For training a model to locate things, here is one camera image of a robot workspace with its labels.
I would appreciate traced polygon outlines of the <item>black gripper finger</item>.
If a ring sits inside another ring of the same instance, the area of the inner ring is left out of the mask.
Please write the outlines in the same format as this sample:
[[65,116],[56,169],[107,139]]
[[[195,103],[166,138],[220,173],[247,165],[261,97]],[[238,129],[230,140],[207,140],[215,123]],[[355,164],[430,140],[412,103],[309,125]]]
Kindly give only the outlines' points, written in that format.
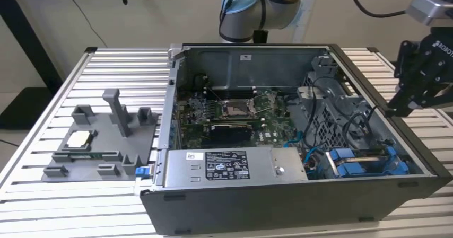
[[410,109],[442,109],[452,107],[452,83],[432,84],[408,104]]
[[421,105],[422,88],[417,75],[420,66],[414,64],[420,56],[420,45],[420,41],[405,40],[401,43],[394,64],[394,78],[398,79],[398,84],[395,94],[387,102],[386,117],[406,117]]

